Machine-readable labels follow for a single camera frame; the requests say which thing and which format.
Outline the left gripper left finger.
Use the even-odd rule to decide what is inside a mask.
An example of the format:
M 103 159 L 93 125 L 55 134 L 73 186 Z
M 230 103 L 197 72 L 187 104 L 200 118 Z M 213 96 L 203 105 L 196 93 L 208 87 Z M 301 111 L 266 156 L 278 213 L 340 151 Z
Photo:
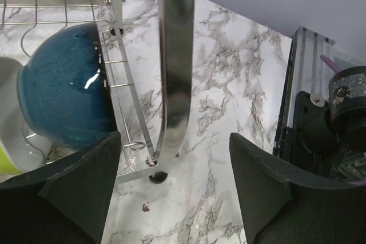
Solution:
M 1 183 L 1 243 L 101 243 L 120 154 L 115 131 Z

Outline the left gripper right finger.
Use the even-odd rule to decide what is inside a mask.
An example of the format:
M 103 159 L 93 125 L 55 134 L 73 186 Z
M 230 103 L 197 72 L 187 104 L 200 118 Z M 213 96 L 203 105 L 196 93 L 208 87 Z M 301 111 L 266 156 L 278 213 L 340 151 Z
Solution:
M 248 243 L 365 242 L 365 186 L 312 174 L 238 133 L 229 152 Z

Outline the lime green white bowl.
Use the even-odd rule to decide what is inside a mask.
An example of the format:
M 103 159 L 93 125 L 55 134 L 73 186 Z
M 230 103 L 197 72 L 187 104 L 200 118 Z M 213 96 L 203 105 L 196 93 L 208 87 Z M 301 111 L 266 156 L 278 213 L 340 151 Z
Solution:
M 51 142 L 26 123 L 18 102 L 17 76 L 23 65 L 1 57 L 1 174 L 18 175 L 45 164 Z

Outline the dark teal beige bowl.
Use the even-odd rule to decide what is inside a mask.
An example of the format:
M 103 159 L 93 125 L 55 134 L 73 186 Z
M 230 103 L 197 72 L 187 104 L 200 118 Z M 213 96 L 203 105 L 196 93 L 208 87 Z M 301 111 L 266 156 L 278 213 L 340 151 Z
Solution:
M 30 128 L 74 151 L 116 131 L 101 62 L 96 23 L 68 27 L 45 40 L 17 76 Z

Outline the stainless steel dish rack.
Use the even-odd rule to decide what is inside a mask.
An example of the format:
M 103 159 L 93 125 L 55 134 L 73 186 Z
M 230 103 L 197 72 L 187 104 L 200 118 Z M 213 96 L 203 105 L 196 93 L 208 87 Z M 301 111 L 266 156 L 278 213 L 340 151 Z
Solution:
M 106 75 L 105 87 L 121 135 L 123 174 L 118 183 L 166 179 L 184 140 L 191 106 L 195 0 L 158 0 L 162 121 L 152 143 L 122 40 L 122 0 L 1 0 L 1 33 L 19 32 L 18 42 L 1 43 L 1 57 L 23 68 L 48 38 L 68 27 L 96 23 Z

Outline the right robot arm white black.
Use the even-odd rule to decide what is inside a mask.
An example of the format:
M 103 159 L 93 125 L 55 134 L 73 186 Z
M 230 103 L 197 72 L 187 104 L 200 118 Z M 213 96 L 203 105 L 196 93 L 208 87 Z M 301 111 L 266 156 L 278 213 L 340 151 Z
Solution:
M 365 180 L 365 67 L 335 74 L 329 100 L 300 126 L 300 147 L 314 160 L 315 173 L 335 179 Z

